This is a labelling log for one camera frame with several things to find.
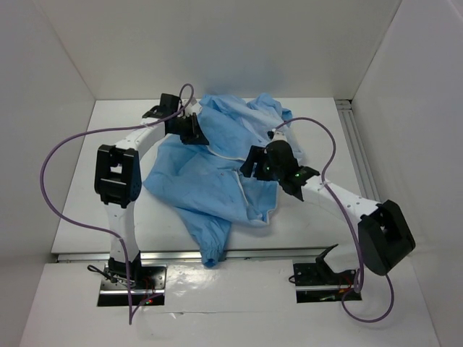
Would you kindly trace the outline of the light blue zip jacket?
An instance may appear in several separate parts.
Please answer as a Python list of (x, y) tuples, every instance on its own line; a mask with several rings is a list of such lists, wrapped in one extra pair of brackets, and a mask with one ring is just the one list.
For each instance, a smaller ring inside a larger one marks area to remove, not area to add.
[(245, 178), (239, 169), (250, 148), (266, 146), (268, 131), (293, 115), (267, 93), (249, 102), (204, 95), (199, 104), (198, 122), (208, 144), (184, 145), (178, 136), (168, 136), (143, 185), (178, 212), (203, 265), (212, 268), (222, 258), (232, 224), (269, 224), (278, 205), (277, 182)]

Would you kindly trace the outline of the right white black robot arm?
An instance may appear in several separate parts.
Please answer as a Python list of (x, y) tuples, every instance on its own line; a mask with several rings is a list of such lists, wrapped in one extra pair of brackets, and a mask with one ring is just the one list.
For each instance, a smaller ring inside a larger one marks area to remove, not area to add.
[(359, 265), (385, 276), (416, 247), (402, 210), (395, 202), (365, 199), (323, 181), (318, 171), (297, 162), (285, 140), (273, 141), (265, 147), (252, 146), (240, 171), (259, 181), (275, 181), (288, 195), (353, 227), (356, 243), (335, 244), (317, 257), (315, 274), (323, 283), (333, 283), (341, 273)]

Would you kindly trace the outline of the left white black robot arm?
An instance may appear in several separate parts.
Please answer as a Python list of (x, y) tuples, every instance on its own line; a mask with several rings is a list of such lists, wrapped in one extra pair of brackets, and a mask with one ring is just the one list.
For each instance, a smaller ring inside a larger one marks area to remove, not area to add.
[(194, 97), (183, 103), (179, 96), (163, 93), (159, 104), (125, 138), (97, 150), (94, 189), (105, 206), (111, 231), (109, 273), (126, 288), (137, 287), (143, 279), (134, 213), (142, 190), (140, 160), (169, 134), (178, 136), (184, 145), (207, 145), (197, 120), (199, 113)]

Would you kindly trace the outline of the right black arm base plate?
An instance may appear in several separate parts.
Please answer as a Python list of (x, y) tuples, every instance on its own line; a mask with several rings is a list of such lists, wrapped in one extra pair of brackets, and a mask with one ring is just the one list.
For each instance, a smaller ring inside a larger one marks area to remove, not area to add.
[(296, 286), (351, 286), (356, 275), (355, 270), (335, 273), (325, 262), (326, 255), (335, 247), (336, 244), (324, 250), (312, 263), (294, 263), (294, 274), (288, 281)]

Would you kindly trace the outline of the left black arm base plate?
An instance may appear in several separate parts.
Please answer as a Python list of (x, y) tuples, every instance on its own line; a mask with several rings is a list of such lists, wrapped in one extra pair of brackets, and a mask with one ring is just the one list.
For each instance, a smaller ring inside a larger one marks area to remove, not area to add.
[[(102, 294), (125, 294), (127, 292), (127, 279), (120, 275), (111, 275), (107, 264), (103, 267), (105, 274), (100, 284)], [(135, 279), (130, 280), (132, 294), (164, 293), (166, 285), (167, 266), (142, 266)]]

